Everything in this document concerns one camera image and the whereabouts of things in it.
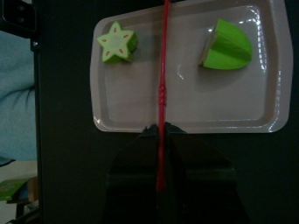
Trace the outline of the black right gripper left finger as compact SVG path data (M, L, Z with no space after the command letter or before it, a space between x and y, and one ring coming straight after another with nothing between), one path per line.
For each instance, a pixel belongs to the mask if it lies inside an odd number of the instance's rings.
M106 173L101 224L156 224L157 140L153 124L116 154Z

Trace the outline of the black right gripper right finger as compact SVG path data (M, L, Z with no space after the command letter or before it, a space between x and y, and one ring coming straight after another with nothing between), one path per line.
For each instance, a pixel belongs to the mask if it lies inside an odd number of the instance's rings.
M164 125L177 224L249 224L229 159L175 125Z

